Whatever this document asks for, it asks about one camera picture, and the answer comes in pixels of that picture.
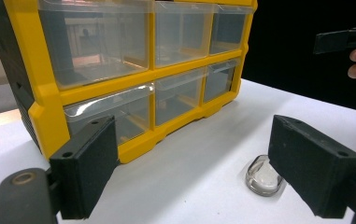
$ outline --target black handheld object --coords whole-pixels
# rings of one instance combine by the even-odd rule
[[[318,34],[315,37],[314,54],[356,49],[356,28]]]
[[[342,218],[349,207],[356,223],[356,152],[301,120],[275,115],[268,157],[314,215]]]

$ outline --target white table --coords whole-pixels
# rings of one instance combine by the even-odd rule
[[[245,168],[266,154],[273,116],[311,125],[356,151],[356,110],[243,80],[220,112],[167,136],[151,152],[120,165],[91,217],[60,223],[350,223],[314,217],[287,185],[271,198],[251,192]],[[0,182],[48,163],[20,121],[0,126]]]

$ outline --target storage organizer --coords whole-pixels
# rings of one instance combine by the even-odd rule
[[[114,116],[126,163],[236,98],[256,7],[256,0],[0,0],[0,58],[46,158],[85,124]]]

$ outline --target black background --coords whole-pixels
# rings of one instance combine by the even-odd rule
[[[356,27],[356,1],[258,0],[242,77],[356,109],[351,49],[314,55],[315,35]]]

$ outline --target yellow plastic frame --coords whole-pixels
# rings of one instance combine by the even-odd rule
[[[179,0],[179,2],[216,3],[257,8],[256,0]],[[155,126],[155,96],[150,96],[150,129],[119,146],[119,158],[127,163],[152,150],[155,145],[171,132],[201,118],[206,118],[218,112],[224,105],[233,101],[238,95],[241,73],[245,56],[248,52],[249,31],[253,15],[247,16],[242,35],[241,49],[218,55],[205,57],[186,63],[175,64],[163,68],[155,68],[155,15],[150,13],[150,69],[149,71],[88,86],[69,90],[59,90],[53,75],[50,56],[43,34],[36,0],[5,0],[21,56],[32,86],[35,102],[29,109],[29,117],[34,126],[40,150],[48,159],[69,138],[64,106],[80,101],[121,91],[130,87],[153,82],[161,77],[173,76],[195,68],[220,63],[233,58],[240,58],[240,64],[235,70],[231,90],[207,103],[200,103],[194,110],[168,121],[161,126]],[[201,89],[201,99],[204,96],[205,77]]]

